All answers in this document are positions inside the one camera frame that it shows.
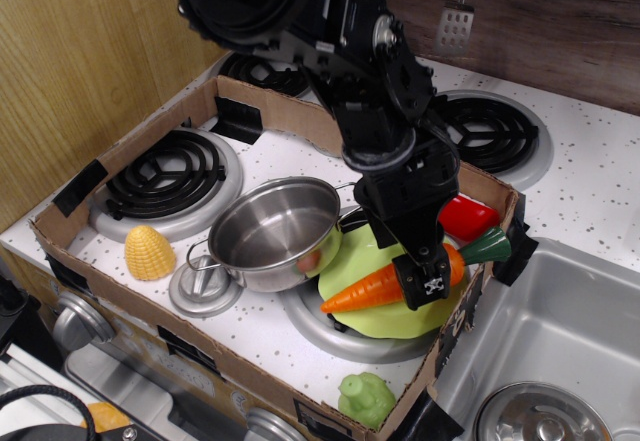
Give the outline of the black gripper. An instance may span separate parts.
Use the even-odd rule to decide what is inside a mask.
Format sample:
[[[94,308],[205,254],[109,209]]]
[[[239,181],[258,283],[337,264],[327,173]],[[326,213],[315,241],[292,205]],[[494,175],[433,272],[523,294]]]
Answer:
[[[459,168],[457,149],[446,136],[420,135],[408,158],[365,173],[354,189],[378,248],[397,244],[406,253],[392,264],[412,311],[450,295],[450,264],[446,255],[439,256],[438,216],[459,192]]]

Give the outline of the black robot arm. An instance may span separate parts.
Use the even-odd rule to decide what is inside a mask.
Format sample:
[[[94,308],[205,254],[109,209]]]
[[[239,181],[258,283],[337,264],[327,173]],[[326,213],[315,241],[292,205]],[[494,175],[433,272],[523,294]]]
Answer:
[[[289,63],[336,121],[345,163],[380,247],[411,309],[446,298],[451,268],[439,222],[459,191],[460,158],[431,70],[411,52],[386,0],[178,0],[203,38]]]

